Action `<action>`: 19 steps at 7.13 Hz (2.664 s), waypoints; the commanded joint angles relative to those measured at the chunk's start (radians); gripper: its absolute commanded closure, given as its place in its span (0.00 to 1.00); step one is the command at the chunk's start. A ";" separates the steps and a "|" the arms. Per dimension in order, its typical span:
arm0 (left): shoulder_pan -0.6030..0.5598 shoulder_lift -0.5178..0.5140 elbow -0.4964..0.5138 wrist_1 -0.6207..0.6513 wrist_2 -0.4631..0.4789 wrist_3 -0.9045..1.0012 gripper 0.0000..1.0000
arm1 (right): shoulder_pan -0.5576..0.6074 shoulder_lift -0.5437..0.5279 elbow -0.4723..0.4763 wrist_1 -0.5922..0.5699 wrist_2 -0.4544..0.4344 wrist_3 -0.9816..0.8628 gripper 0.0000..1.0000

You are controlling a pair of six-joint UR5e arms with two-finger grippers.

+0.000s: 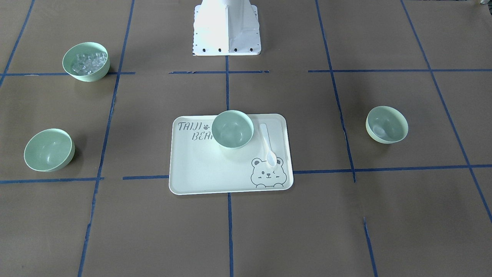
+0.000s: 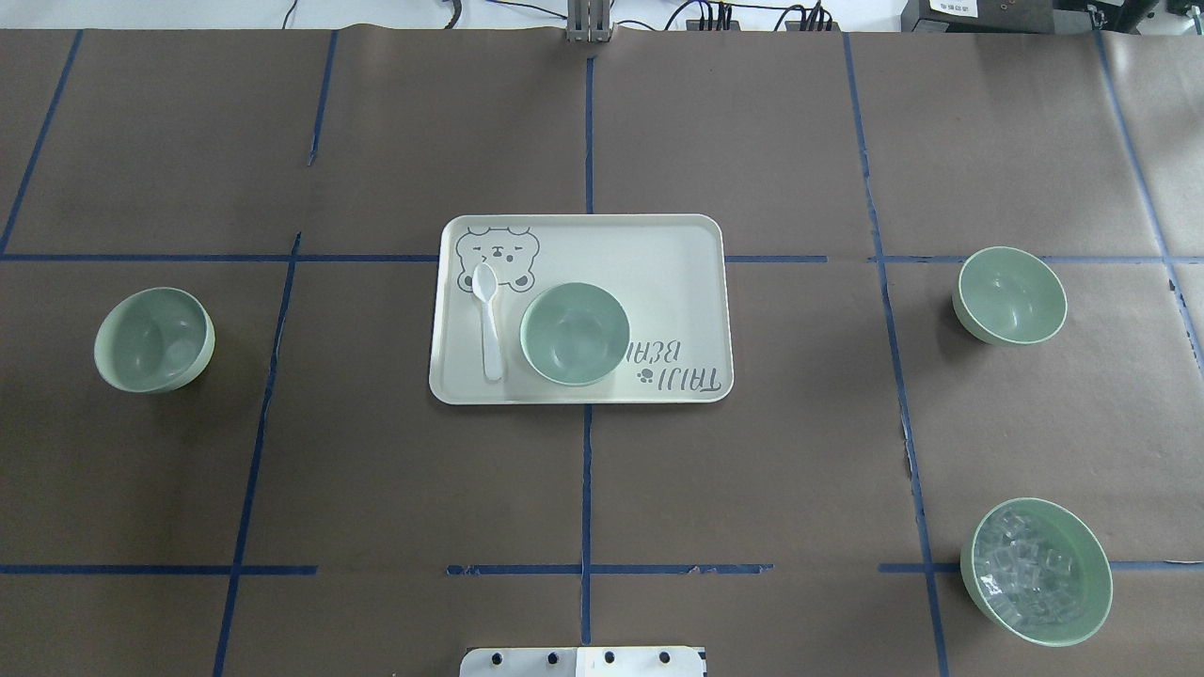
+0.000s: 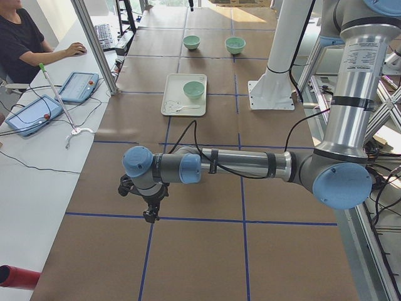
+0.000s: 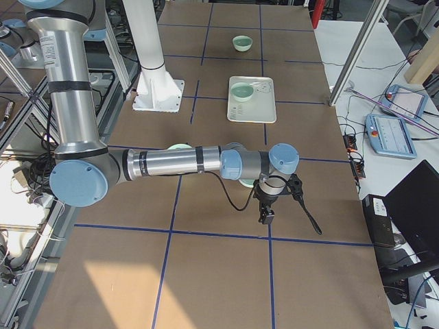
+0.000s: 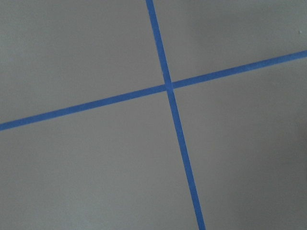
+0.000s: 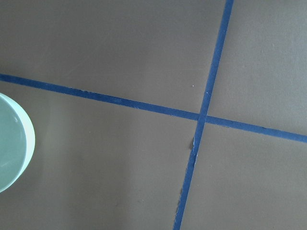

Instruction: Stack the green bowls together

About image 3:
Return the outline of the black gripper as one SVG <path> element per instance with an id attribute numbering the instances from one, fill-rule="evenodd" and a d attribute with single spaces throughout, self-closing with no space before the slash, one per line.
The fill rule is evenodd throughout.
<path id="1" fill-rule="evenodd" d="M 148 211 L 143 212 L 143 217 L 146 222 L 158 221 L 160 202 L 164 197 L 169 196 L 168 192 L 169 183 L 153 183 L 150 187 L 140 188 L 135 184 L 130 177 L 126 174 L 120 178 L 120 185 L 118 187 L 119 195 L 125 197 L 129 193 L 141 196 L 148 204 Z"/>

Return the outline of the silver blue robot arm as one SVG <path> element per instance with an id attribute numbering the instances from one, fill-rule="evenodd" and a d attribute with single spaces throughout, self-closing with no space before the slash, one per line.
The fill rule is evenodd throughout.
<path id="1" fill-rule="evenodd" d="M 197 183 L 201 172 L 227 172 L 248 179 L 280 178 L 303 186 L 324 205 L 350 209 L 364 202 L 372 179 L 363 150 L 373 98 L 388 44 L 400 34 L 399 1 L 325 1 L 321 34 L 339 38 L 344 50 L 323 140 L 310 154 L 246 152 L 175 145 L 153 154 L 143 146 L 126 151 L 118 192 L 143 197 L 149 223 L 172 182 Z"/>

